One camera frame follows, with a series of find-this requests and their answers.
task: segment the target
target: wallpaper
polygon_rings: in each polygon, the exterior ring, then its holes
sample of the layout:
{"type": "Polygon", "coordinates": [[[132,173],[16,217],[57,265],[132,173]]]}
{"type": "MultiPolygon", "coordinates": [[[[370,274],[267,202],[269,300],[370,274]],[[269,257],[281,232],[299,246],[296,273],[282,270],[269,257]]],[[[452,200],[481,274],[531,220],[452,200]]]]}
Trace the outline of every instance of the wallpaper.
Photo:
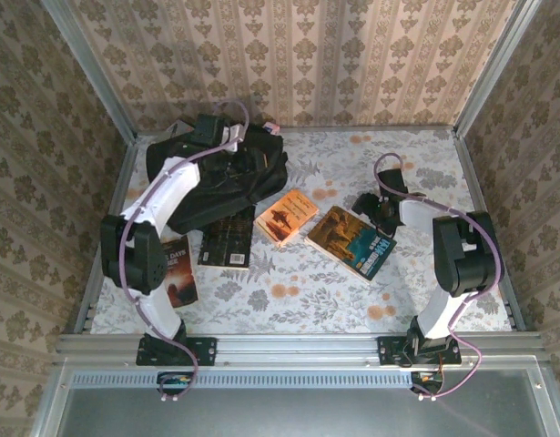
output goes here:
{"type": "Polygon", "coordinates": [[[0,2],[0,436],[30,431],[124,152],[44,8],[0,2]]]}
{"type": "Polygon", "coordinates": [[[240,97],[283,126],[451,125],[514,0],[70,0],[139,131],[240,97]]]}
{"type": "Polygon", "coordinates": [[[519,304],[560,382],[560,2],[543,2],[466,142],[519,304]]]}

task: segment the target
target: purple cable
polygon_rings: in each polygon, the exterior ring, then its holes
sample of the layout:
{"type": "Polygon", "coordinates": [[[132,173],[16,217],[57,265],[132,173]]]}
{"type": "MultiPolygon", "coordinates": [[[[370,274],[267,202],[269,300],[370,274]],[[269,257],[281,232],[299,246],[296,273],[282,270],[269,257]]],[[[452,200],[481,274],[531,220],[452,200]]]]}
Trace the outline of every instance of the purple cable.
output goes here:
{"type": "MultiPolygon", "coordinates": [[[[242,139],[244,138],[245,133],[247,132],[247,129],[249,127],[249,113],[248,113],[248,110],[245,107],[245,105],[243,104],[243,102],[241,102],[240,100],[236,100],[236,99],[223,100],[222,102],[217,103],[216,108],[219,107],[219,105],[221,105],[223,103],[236,103],[236,104],[240,105],[241,108],[243,109],[243,113],[245,114],[245,124],[243,125],[243,132],[241,134],[239,134],[239,138],[237,138],[233,141],[228,141],[227,143],[222,144],[218,147],[210,148],[208,150],[204,150],[202,152],[196,153],[195,155],[191,156],[190,158],[183,159],[182,161],[177,163],[176,166],[171,168],[169,171],[165,172],[160,177],[158,182],[154,185],[154,187],[152,187],[152,189],[146,194],[146,196],[144,198],[142,198],[142,200],[140,202],[140,205],[136,208],[136,210],[132,214],[132,217],[130,217],[130,219],[127,221],[126,226],[124,227],[124,231],[122,233],[122,238],[119,241],[119,247],[118,247],[118,251],[117,251],[119,280],[120,280],[120,284],[122,285],[122,290],[126,293],[127,299],[136,306],[136,311],[137,311],[138,315],[140,316],[140,318],[156,334],[156,336],[158,338],[160,338],[161,340],[165,341],[166,343],[168,343],[172,346],[175,346],[175,347],[183,350],[192,360],[192,365],[193,365],[192,378],[191,378],[190,382],[188,383],[187,388],[184,389],[181,393],[179,393],[178,397],[182,397],[185,394],[187,394],[188,390],[197,381],[197,374],[199,373],[199,363],[197,362],[197,357],[195,357],[195,355],[184,344],[181,344],[177,341],[174,341],[174,340],[168,338],[167,336],[165,336],[164,334],[162,334],[162,332],[160,332],[152,324],[152,322],[148,319],[148,317],[146,316],[144,311],[140,308],[139,298],[135,298],[134,296],[132,296],[132,293],[130,292],[129,288],[127,287],[127,280],[126,280],[126,242],[127,242],[127,235],[129,234],[130,230],[132,229],[132,225],[134,224],[137,216],[142,211],[142,208],[144,208],[148,204],[148,202],[152,199],[152,196],[154,196],[154,194],[157,192],[157,190],[160,188],[160,186],[168,178],[170,178],[170,175],[172,173],[175,173],[177,170],[186,166],[188,163],[194,162],[197,159],[201,159],[201,158],[203,158],[207,155],[212,155],[213,153],[217,153],[217,152],[220,152],[222,150],[225,150],[225,149],[229,148],[229,146],[233,145],[234,143],[242,141],[242,139]]],[[[164,393],[162,390],[160,390],[160,392],[163,396],[167,396],[166,393],[164,393]]]]}
{"type": "MultiPolygon", "coordinates": [[[[417,200],[417,201],[423,202],[423,203],[425,203],[425,204],[427,204],[431,207],[439,209],[440,211],[448,212],[450,214],[454,214],[455,216],[458,216],[461,219],[464,219],[470,226],[472,226],[474,229],[476,229],[480,233],[482,238],[486,241],[486,243],[488,243],[488,246],[490,247],[490,251],[492,251],[492,255],[494,257],[494,273],[495,274],[494,274],[494,281],[492,282],[492,284],[490,284],[490,286],[486,287],[484,290],[479,291],[479,292],[475,293],[474,295],[467,297],[464,300],[464,302],[462,303],[462,305],[460,305],[460,307],[457,309],[457,311],[453,314],[452,318],[450,319],[450,322],[448,323],[448,330],[450,332],[450,335],[457,342],[461,343],[464,346],[467,346],[468,348],[470,348],[474,352],[476,352],[476,355],[478,356],[478,361],[475,363],[475,365],[472,367],[472,369],[470,371],[468,371],[468,373],[463,377],[463,379],[460,382],[458,382],[455,386],[453,386],[451,389],[449,389],[447,391],[442,391],[442,392],[439,392],[435,395],[435,397],[440,398],[442,396],[453,393],[454,391],[456,391],[460,387],[462,387],[470,378],[473,377],[473,375],[476,373],[476,371],[480,367],[480,364],[482,364],[482,352],[478,348],[476,348],[472,343],[459,338],[455,334],[455,332],[453,331],[453,328],[455,327],[455,323],[460,319],[460,317],[462,317],[462,314],[466,310],[466,308],[468,306],[468,303],[472,302],[473,300],[480,299],[483,295],[485,295],[490,290],[492,290],[494,287],[496,287],[498,285],[498,282],[500,282],[500,276],[502,275],[502,265],[500,263],[500,255],[498,253],[498,248],[496,247],[496,245],[494,244],[494,242],[492,241],[492,239],[490,238],[488,233],[484,230],[484,228],[482,228],[478,223],[476,223],[474,220],[469,218],[462,211],[459,211],[459,210],[451,208],[451,207],[446,207],[445,205],[442,205],[441,203],[434,202],[433,200],[429,200],[428,198],[413,196],[411,194],[402,193],[401,191],[397,191],[396,189],[392,189],[390,187],[387,187],[381,181],[381,178],[379,178],[379,174],[377,172],[377,170],[379,169],[379,165],[387,157],[397,158],[399,160],[400,164],[401,164],[401,168],[403,167],[403,160],[396,153],[389,152],[389,153],[385,153],[385,154],[381,155],[379,157],[379,159],[377,159],[377,162],[374,163],[374,167],[372,168],[374,177],[377,180],[377,184],[379,184],[379,187],[386,189],[387,191],[391,192],[392,194],[396,194],[397,196],[401,196],[402,198],[409,198],[411,200],[417,200]]],[[[432,395],[430,393],[428,394],[427,392],[423,396],[428,397],[428,398],[432,397],[432,395]]]]}

